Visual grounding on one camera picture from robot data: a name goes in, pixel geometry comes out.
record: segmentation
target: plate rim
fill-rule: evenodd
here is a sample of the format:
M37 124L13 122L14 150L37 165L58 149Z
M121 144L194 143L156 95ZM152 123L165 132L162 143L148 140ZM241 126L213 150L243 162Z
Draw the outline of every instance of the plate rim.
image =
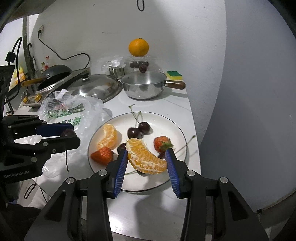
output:
M153 113L153 112L148 112L148 111L141 111L141 112L142 112L142 113L149 113L149 114L155 114L155 115L162 116L162 117L164 117L164 118L170 120L171 122L173 122L173 123L179 128L179 130L181 131L181 133L182 133L182 135L183 135L183 137L184 137L185 143L186 143L186 152L185 152L185 160L186 160L187 153L188 153L188 146L187 146L187 140L186 140L186 137L185 137L183 131L181 130L181 128L180 128L180 127L179 127L174 121L172 121L171 119L169 119L169 118L167 118L167 117L165 117L165 116L163 116L163 115L160 115L160 114L157 114L157 113ZM113 120L114 118L117 118L117 117L119 117L119 116L126 115L126 114L131 114L131 112L127 112L127 113L123 113L123 114L120 114L120 115L118 115L118 116L115 116L115 117L113 117L113 118L111 118L111 119L105 121L102 125L100 125L100 127L99 127L99 128L93 133L93 135L92 135L92 137L91 137L91 139L90 139L90 141L89 141L89 146L90 146L90 143L91 143L91 141L92 141L94 135L97 133L97 131L98 131L98 130L99 130L104 124L106 124L106 123L109 122L110 120ZM92 168L92 166L91 166L90 160L89 160L89 146L88 146L88 148L87 148L87 160L88 160L88 163L89 163L89 167L91 168L92 172L95 174L96 172L94 172L94 170L93 170L93 168ZM152 189L154 189L154 188L158 188L158 187L160 187L161 185L167 183L169 180L167 180L166 182L164 182L164 183L162 183L162 184L160 184L160 185L158 185L158 186L156 186L156 187L152 187L152 188L148 188L148 189L144 189L144 190L130 191L130 190L124 190L124 189L121 189L121 191L123 191L123 192L130 192L130 193L138 193L138 192L149 191L149 190L152 190Z

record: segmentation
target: orange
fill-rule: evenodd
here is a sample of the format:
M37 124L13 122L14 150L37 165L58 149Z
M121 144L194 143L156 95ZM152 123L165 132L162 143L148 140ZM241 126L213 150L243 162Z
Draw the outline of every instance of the orange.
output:
M113 149L117 142L117 131L111 124L104 124L104 138L98 143L97 149L108 147Z
M147 173L157 174L166 170L167 163L153 155L141 139L131 138L126 141L128 160L134 169Z
M130 54L135 57L145 56L149 51L149 45L144 39L134 39L128 46Z

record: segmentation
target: sponge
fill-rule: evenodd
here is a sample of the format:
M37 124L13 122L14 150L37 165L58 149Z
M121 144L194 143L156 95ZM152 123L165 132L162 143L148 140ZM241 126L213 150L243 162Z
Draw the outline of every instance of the sponge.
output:
M166 76L170 79L170 80L182 80L182 75L180 75L177 71L167 71Z

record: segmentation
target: cherry stem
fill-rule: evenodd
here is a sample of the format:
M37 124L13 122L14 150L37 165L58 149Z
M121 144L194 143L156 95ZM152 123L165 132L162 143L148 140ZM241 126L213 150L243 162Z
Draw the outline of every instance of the cherry stem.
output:
M185 146L188 146L188 144L196 137L196 135L193 135L191 137L191 139L187 142L187 144ZM179 151L181 151L185 146L181 147L178 151L175 152L175 154L177 154Z
M133 110L132 110L132 106L133 106L134 104L132 104L132 105L130 105L129 106L129 108L131 109L131 113L133 114L133 116L134 116L134 118L136 119L136 121L140 124L140 122L138 121L138 118L136 117L136 115L135 115L135 113L133 112Z

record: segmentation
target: stove knob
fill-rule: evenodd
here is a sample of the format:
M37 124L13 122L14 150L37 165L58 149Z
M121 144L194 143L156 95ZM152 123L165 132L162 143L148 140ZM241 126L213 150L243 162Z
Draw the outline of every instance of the stove knob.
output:
M38 101L41 100L41 98L42 98L42 95L41 94L37 94L34 99L35 99L36 102L38 102Z
M28 99L28 97L27 97L27 96L25 96L25 97L23 98L23 100L22 100L22 101L23 101L24 103L27 103L27 102L28 102L28 100L29 100L29 99Z

